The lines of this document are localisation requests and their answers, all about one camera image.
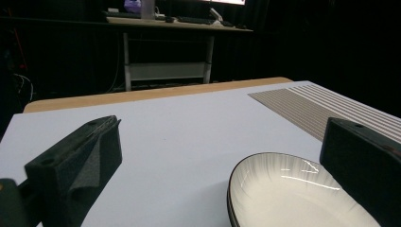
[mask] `desk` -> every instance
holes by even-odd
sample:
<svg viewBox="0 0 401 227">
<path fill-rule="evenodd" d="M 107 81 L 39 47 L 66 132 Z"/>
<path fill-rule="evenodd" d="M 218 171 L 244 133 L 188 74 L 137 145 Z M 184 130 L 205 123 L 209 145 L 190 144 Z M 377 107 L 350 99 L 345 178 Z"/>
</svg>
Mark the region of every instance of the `desk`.
<svg viewBox="0 0 401 227">
<path fill-rule="evenodd" d="M 200 29 L 200 30 L 220 30 L 220 31 L 241 31 L 241 32 L 252 32 L 248 29 L 238 29 L 235 27 L 227 26 L 209 26 L 209 25 L 198 25 L 198 24 L 188 24 L 188 23 L 166 23 L 164 21 L 156 20 L 141 20 L 141 19 L 129 19 L 129 18 L 117 18 L 117 17 L 107 17 L 107 20 L 111 24 L 117 25 L 130 25 L 130 26 L 151 26 L 151 27 L 164 27 L 164 28 L 178 28 L 178 29 Z M 210 73 L 212 70 L 212 57 L 213 57 L 213 46 L 215 42 L 214 36 L 207 36 L 205 41 L 207 43 L 206 47 L 206 58 L 203 63 L 186 63 L 186 64 L 167 64 L 167 63 L 156 63 L 142 65 L 147 66 L 145 70 L 143 67 L 137 67 L 132 70 L 134 65 L 130 64 L 130 53 L 129 53 L 129 36 L 128 33 L 124 32 L 124 72 L 125 72 L 125 88 L 126 91 L 131 90 L 131 81 L 135 78 L 139 79 L 150 79 L 152 75 L 156 76 L 156 79 L 179 79 L 179 78 L 197 78 L 201 74 L 203 77 L 203 83 L 209 83 Z"/>
<path fill-rule="evenodd" d="M 249 94 L 308 88 L 334 96 L 330 105 L 343 99 L 363 106 L 311 82 L 280 78 L 33 102 L 13 116 L 3 137 L 0 178 L 21 183 L 28 161 L 89 120 L 114 114 L 121 119 L 123 163 L 82 226 L 229 227 L 226 192 L 238 162 L 280 152 L 318 163 L 322 148 L 320 140 Z M 393 134 L 401 134 L 400 119 L 363 107 L 386 116 L 394 122 Z"/>
</svg>

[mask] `dark background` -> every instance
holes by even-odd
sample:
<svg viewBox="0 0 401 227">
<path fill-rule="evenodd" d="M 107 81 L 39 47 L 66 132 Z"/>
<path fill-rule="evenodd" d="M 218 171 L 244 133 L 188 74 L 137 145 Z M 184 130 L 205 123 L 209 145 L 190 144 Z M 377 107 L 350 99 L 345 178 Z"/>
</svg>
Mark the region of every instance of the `dark background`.
<svg viewBox="0 0 401 227">
<path fill-rule="evenodd" d="M 310 80 L 332 91 L 401 117 L 400 3 L 390 0 L 247 0 L 246 6 L 156 0 L 166 15 L 208 18 L 213 7 L 234 25 L 257 35 L 216 37 L 211 81 L 286 77 Z M 1 16 L 82 22 L 104 21 L 107 7 L 122 0 L 2 2 Z M 123 80 L 122 37 L 116 32 L 1 28 L 3 131 L 13 113 L 33 100 L 110 92 Z M 134 37 L 149 34 L 135 33 Z M 134 61 L 195 60 L 201 44 L 133 43 Z"/>
</svg>

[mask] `wooden table edge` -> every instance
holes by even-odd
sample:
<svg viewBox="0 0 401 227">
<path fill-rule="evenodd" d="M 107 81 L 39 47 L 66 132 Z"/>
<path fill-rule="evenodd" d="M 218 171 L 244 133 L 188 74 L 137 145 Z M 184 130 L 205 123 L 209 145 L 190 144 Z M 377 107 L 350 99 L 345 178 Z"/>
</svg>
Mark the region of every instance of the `wooden table edge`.
<svg viewBox="0 0 401 227">
<path fill-rule="evenodd" d="M 24 113 L 55 111 L 70 108 L 88 107 L 119 102 L 145 100 L 169 96 L 185 96 L 208 92 L 218 92 L 237 88 L 246 88 L 276 83 L 292 82 L 287 78 L 249 79 L 222 83 L 208 83 L 181 87 L 151 89 L 122 93 L 110 93 L 93 96 L 74 96 L 33 101 L 25 106 Z"/>
</svg>

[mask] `white bowl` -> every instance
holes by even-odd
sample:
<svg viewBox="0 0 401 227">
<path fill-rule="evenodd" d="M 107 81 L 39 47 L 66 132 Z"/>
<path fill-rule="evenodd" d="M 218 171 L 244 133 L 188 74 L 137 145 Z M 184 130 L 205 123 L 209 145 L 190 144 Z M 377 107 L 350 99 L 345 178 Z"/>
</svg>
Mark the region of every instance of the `white bowl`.
<svg viewBox="0 0 401 227">
<path fill-rule="evenodd" d="M 233 170 L 227 192 L 235 227 L 379 226 L 323 166 L 281 153 L 259 153 Z"/>
</svg>

